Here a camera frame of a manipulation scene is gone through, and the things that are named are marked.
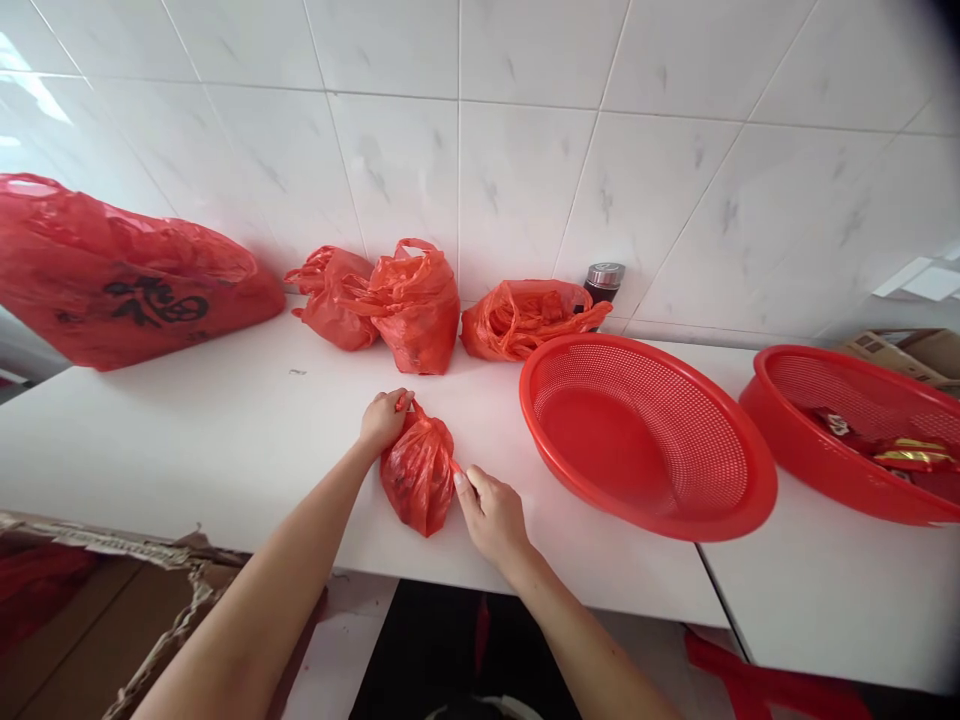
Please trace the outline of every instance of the cardboard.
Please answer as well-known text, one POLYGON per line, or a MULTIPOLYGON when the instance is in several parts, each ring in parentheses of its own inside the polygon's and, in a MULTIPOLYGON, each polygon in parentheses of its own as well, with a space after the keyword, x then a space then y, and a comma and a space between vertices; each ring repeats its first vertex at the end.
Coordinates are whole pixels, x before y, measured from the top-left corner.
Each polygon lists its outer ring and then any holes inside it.
POLYGON ((960 399, 960 335, 952 330, 867 330, 847 340, 837 351, 960 399))
POLYGON ((125 720, 245 558, 199 532, 176 543, 0 512, 0 542, 105 556, 47 625, 0 657, 0 720, 125 720))

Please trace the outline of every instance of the forearm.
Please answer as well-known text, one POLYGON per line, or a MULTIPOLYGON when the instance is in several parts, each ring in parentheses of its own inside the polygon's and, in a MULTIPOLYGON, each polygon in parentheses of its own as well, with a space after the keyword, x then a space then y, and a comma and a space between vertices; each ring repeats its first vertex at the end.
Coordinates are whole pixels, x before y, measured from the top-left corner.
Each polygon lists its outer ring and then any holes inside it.
POLYGON ((543 631, 584 720, 680 720, 540 553, 531 548, 504 575, 543 631))
POLYGON ((137 713, 262 718, 377 452, 354 445, 237 576, 137 713))

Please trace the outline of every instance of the chinese character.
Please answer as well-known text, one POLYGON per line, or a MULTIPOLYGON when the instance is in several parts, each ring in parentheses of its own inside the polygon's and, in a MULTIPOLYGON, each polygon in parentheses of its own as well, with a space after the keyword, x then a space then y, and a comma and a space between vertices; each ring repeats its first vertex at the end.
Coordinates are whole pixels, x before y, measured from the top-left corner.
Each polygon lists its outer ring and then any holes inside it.
POLYGON ((113 311, 113 317, 131 315, 133 321, 140 327, 147 324, 153 325, 155 328, 161 327, 160 323, 144 310, 140 299, 136 297, 138 290, 143 302, 146 303, 147 309, 166 323, 199 320, 207 314, 207 310, 210 308, 209 303, 197 295, 177 300, 173 296, 170 286, 161 283, 159 278, 141 276, 137 278, 133 285, 114 282, 104 286, 103 291, 115 297, 134 295, 113 311))

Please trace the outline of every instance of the white table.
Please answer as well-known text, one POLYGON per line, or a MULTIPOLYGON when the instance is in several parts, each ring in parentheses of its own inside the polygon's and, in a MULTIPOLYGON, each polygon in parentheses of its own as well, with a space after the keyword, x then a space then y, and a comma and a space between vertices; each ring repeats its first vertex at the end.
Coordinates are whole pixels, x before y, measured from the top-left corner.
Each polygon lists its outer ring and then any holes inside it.
MULTIPOLYGON (((595 510, 549 473, 520 413, 519 374, 458 344, 447 375, 401 375, 383 343, 344 353, 284 313, 124 370, 73 368, 0 407, 0 508, 164 538, 199 523, 214 544, 254 551, 353 441, 373 396, 404 385, 447 423, 462 464, 516 487, 531 539, 585 604, 729 627, 692 543, 595 510)), ((508 591, 456 500, 424 539, 397 519, 376 468, 336 564, 508 591)))
MULTIPOLYGON (((755 353, 680 355, 734 398, 755 353)), ((702 545, 734 629, 764 667, 948 692, 960 652, 960 527, 878 520, 779 470, 756 532, 702 545)))

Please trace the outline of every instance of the metal lid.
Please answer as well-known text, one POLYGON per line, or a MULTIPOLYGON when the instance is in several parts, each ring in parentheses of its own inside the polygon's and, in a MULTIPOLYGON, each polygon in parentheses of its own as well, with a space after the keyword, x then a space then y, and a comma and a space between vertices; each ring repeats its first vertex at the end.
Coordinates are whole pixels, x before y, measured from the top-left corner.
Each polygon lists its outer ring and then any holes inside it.
POLYGON ((620 287, 626 271, 620 263, 594 263, 587 269, 587 282, 598 287, 620 287))

